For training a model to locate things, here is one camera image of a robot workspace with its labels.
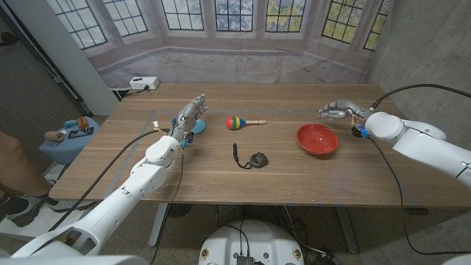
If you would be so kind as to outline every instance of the maraca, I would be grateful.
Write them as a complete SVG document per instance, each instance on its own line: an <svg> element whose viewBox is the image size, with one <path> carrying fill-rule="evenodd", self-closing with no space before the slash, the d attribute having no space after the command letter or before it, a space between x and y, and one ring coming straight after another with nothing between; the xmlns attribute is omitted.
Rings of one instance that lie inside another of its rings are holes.
<svg viewBox="0 0 471 265"><path fill-rule="evenodd" d="M266 121L264 121L264 120L245 121L245 120L240 119L239 117L235 117L235 116L229 117L226 120L227 128L229 128L231 130L237 130L242 125L246 125L246 124L266 124Z"/></svg>

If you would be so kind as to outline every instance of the white wall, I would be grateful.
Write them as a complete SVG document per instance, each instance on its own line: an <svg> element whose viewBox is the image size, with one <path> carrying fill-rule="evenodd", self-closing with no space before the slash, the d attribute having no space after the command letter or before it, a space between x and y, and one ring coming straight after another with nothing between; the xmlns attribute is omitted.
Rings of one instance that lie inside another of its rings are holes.
<svg viewBox="0 0 471 265"><path fill-rule="evenodd" d="M118 104L83 51L46 0L7 0L39 45L71 83L93 114L110 115Z"/></svg>

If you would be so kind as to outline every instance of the wire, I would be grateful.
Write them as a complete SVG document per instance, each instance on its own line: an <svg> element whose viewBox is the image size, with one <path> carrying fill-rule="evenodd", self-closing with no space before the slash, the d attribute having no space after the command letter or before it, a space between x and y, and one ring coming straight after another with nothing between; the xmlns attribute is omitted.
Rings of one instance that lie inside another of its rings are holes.
<svg viewBox="0 0 471 265"><path fill-rule="evenodd" d="M397 93L399 91L404 91L404 90L409 89L409 88L439 88L439 89L443 89L443 90L446 90L446 91L451 91L451 92L458 93L460 95L467 96L467 97L471 98L471 94L469 94L469 93L459 91L455 88L449 88L449 87L444 86L444 85L416 84L416 85L408 85L408 86L405 86L405 87L402 87L402 88L398 88L398 89L395 89L391 92L388 92L388 93L384 94L381 98L376 100L376 102L373 103L373 105L371 105L370 108L372 108L374 110L375 108L378 107L378 105L381 103L381 101L383 101L383 99L385 99L386 97L391 96L393 93Z"/></svg>
<svg viewBox="0 0 471 265"><path fill-rule="evenodd" d="M286 205L285 205L284 207L285 207L286 213L288 214L289 222L291 223L291 228L292 228L292 230L293 230L294 238L296 239L296 241L297 241L298 243L300 243L301 246L307 248L308 250L312 250L312 251L321 253L322 255L327 255L326 252L324 252L324 251L322 251L322 250L315 249L315 248L313 248L313 247L309 247L307 244L302 243L302 242L297 238L296 231L294 230L294 227L293 227L293 220L291 219L291 215L289 214L289 211L288 211L288 208L286 207Z"/></svg>
<svg viewBox="0 0 471 265"><path fill-rule="evenodd" d="M148 91L148 90L149 90L149 86L146 85L143 89L141 89L141 90L139 90L139 91L137 91L137 92L134 92L134 93L127 93L126 96L136 95L136 94L138 94L138 93L142 93L142 92Z"/></svg>
<svg viewBox="0 0 471 265"><path fill-rule="evenodd" d="M126 151L126 149L131 146L131 144L134 144L134 142L136 142L137 140L143 138L144 136L147 136L151 133L156 133L158 132L157 130L152 130L150 132L146 132L142 135L139 135L137 138L135 138L134 140L132 140L131 142L129 142L112 160L111 162L108 164L108 166L106 166L105 169L103 169L103 172L96 178L96 180L92 183L92 185L90 185L90 187L88 188L88 190L72 205L72 207L70 209L67 210L67 212L59 219L59 221L57 221L52 227L51 229L49 229L49 232L50 231L53 231L55 230L59 225L60 223L62 223L65 218L67 218L67 216L69 214L71 214L71 212L78 206L78 204L80 204L84 198L87 197L87 195L90 193L90 191L95 188L96 184L101 180L101 178L105 175L105 173L108 171L108 169L110 169L110 167L118 160L118 158L123 154L124 151Z"/></svg>
<svg viewBox="0 0 471 265"><path fill-rule="evenodd" d="M392 173L392 175L394 176L394 178L396 180L397 187L399 188L399 194L400 194L400 210L401 210L401 214L402 214L404 233L406 235L407 243L409 244L411 249L413 251L419 253L419 254L422 254L422 255L470 254L471 251L423 252L423 251L417 250L414 246L412 246L411 240L410 240L408 232L407 232L407 227L406 227L406 218L405 218L405 214L404 214L403 190L401 189L399 180L397 179L396 172L394 171L394 169L392 169L391 164L389 163L388 159L386 158L386 156L383 153L383 150L381 150L381 148L376 144L376 142L373 139L370 138L370 140L376 146L376 148L378 148L378 151L381 153L381 156L383 157L384 161L386 162L386 165L388 165L389 170L391 170L391 173Z"/></svg>
<svg viewBox="0 0 471 265"><path fill-rule="evenodd" d="M247 256L249 256L249 253L250 253L250 251L249 251L249 239L247 239L247 236L245 235L244 231L242 231L242 229L238 229L237 227L233 227L232 225L225 225L225 226L234 228L234 229L238 230L240 233L242 233L242 235L244 235L245 241L247 241Z"/></svg>
<svg viewBox="0 0 471 265"><path fill-rule="evenodd" d="M183 178L183 155L184 154L185 154L185 148L182 148L182 169L181 169L181 172L180 172L180 180L178 181L177 191L175 191L175 195L171 199L171 202L169 203L169 205L167 206L167 210L165 211L165 216L163 217L164 221L167 219L167 213L169 212L171 204L174 203L175 197L177 196L178 190L180 189L180 184L182 183L182 178ZM150 265L152 265L154 263L155 257L157 257L158 249L159 249L158 247L155 247L154 257L152 258L152 261L150 262Z"/></svg>
<svg viewBox="0 0 471 265"><path fill-rule="evenodd" d="M241 235L241 234L242 234L242 224L244 223L244 220L245 220L245 219L242 219L242 221L241 221L241 226L238 228L238 229L240 229L239 232L238 232L238 237L239 237L240 240L241 240L241 255L242 255L242 235ZM247 257L250 257L249 248L247 248Z"/></svg>

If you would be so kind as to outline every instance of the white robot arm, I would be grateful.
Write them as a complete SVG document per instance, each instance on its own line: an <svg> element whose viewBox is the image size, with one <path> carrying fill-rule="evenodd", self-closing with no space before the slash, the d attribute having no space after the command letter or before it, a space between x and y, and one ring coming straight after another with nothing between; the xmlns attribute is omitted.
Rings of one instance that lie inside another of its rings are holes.
<svg viewBox="0 0 471 265"><path fill-rule="evenodd" d="M97 255L136 204L163 185L166 171L173 165L171 154L181 148L181 142L207 109L204 94L191 101L180 111L169 135L163 136L146 150L146 157L132 168L130 177L123 185L83 219L38 236L13 254L12 258ZM20 260L9 261L17 264Z"/></svg>
<svg viewBox="0 0 471 265"><path fill-rule="evenodd" d="M366 120L368 134L388 141L395 151L450 175L471 189L471 151L446 142L439 128L420 121L408 121L384 112L340 99L319 110L322 118L352 116Z"/></svg>

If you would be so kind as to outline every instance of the black cable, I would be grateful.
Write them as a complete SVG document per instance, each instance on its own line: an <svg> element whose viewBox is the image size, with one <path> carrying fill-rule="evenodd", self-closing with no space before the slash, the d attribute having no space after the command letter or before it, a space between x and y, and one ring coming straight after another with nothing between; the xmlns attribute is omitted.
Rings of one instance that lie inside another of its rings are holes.
<svg viewBox="0 0 471 265"><path fill-rule="evenodd" d="M185 153L185 148L182 149L182 169L181 169L181 172L180 172L180 180L178 181L177 191L175 191L175 195L174 195L173 199L171 199L171 202L167 206L167 210L165 212L165 216L163 217L163 221L165 221L165 219L167 218L167 213L169 212L171 204L174 203L175 197L177 196L178 190L180 189L180 184L182 183L182 178L183 178L183 154L184 153ZM157 250L158 249L159 249L158 247L155 247L154 257L152 258L152 261L150 262L150 265L152 265L154 263L155 257L157 257Z"/></svg>
<svg viewBox="0 0 471 265"><path fill-rule="evenodd" d="M237 227L233 227L232 225L225 225L225 226L234 228L234 229L238 230L240 233L242 233L242 235L244 235L245 241L247 241L247 256L249 256L249 253L250 253L250 251L249 251L249 239L247 239L247 236L245 236L244 231L238 229Z"/></svg>
<svg viewBox="0 0 471 265"><path fill-rule="evenodd" d="M252 165L250 165L250 162L247 162L247 163L245 164L245 166L242 166L242 165L238 162L237 144L233 144L233 153L234 153L234 160L235 160L235 162L238 164L238 166L240 166L242 169L251 169L251 168L252 168Z"/></svg>
<svg viewBox="0 0 471 265"><path fill-rule="evenodd" d="M402 219L403 219L404 233L406 235L407 243L409 244L411 249L413 251L419 253L419 254L422 254L422 255L470 254L471 251L423 252L423 251L417 250L414 246L412 246L411 240L410 240L408 232L407 232L407 227L406 227L406 218L405 218L405 214L404 214L403 190L401 189L399 180L397 179L397 176L396 176L396 173L394 172L394 169L392 169L391 165L389 164L389 161L386 158L386 156L384 155L383 150L381 150L381 148L376 144L376 142L373 139L370 138L370 140L376 146L376 148L378 148L378 151L381 153L381 156L383 157L384 161L386 162L386 165L388 165L389 170L391 170L391 173L392 173L392 175L394 176L394 178L396 180L397 187L399 188L399 194L400 194L400 210L401 210Z"/></svg>
<svg viewBox="0 0 471 265"><path fill-rule="evenodd" d="M403 91L403 90L406 90L406 89L409 89L409 88L439 88L439 89L443 89L443 90L446 90L446 91L451 91L451 92L455 92L455 93L458 93L460 95L463 95L463 96L467 96L469 98L471 98L471 94L469 93L466 93L466 92L463 92L463 91L459 91L455 88L449 88L447 86L444 86L444 85L435 85L435 84L416 84L416 85L408 85L408 86L405 86L405 87L402 87L402 88L398 88L398 89L395 89L391 92L388 92L386 94L384 94L381 98L379 98L378 100L376 100L375 103L373 103L373 105L371 105L370 108L372 108L373 110L375 108L378 107L378 105L381 103L381 101L383 101L383 99L385 99L386 97L388 96L391 96L393 93L397 93L399 91Z"/></svg>
<svg viewBox="0 0 471 265"><path fill-rule="evenodd" d="M127 93L126 96L132 96L132 95L136 95L137 93L142 93L144 91L148 91L149 90L149 86L146 85L143 89L137 91L137 92L134 92L134 93Z"/></svg>
<svg viewBox="0 0 471 265"><path fill-rule="evenodd" d="M75 208L78 206L78 204L80 204L84 198L87 197L87 195L90 193L90 191L95 188L96 184L101 180L101 178L105 175L105 173L108 171L108 169L110 169L110 167L116 162L116 160L118 160L118 158L123 154L124 151L126 151L126 149L131 146L131 144L134 144L134 142L136 142L137 140L143 138L144 136L147 136L151 133L156 133L158 132L157 130L152 130L150 132L146 132L144 133L143 135L139 135L137 138L135 138L134 140L132 140L131 142L129 142L112 160L111 162L108 164L108 166L106 166L106 168L103 170L103 172L96 178L96 180L93 182L93 184L88 188L88 190L80 197L80 199L78 199L70 209L67 210L67 212L59 219L59 221L57 221L52 227L51 229L49 229L49 232L50 231L53 231L55 230L59 225L60 223L62 223L65 218L67 218L67 216L69 214L71 214L71 212L73 210L75 210Z"/></svg>
<svg viewBox="0 0 471 265"><path fill-rule="evenodd" d="M241 225L238 228L238 237L241 240L241 255L242 255L242 224L244 223L244 218L242 218ZM250 257L249 249L247 248L247 257Z"/></svg>

